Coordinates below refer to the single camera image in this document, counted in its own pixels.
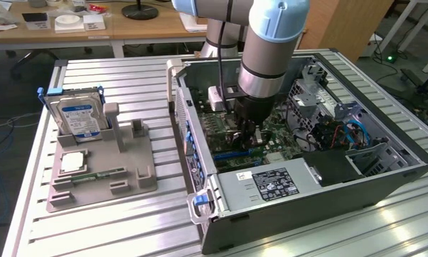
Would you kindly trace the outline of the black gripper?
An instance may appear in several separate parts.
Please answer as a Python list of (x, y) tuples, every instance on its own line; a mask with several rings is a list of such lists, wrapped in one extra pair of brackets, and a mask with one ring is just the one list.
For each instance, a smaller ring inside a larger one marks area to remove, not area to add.
[(236, 98), (234, 105), (236, 125), (242, 126), (244, 123), (262, 125), (271, 115), (275, 102), (275, 96), (258, 98), (247, 95)]

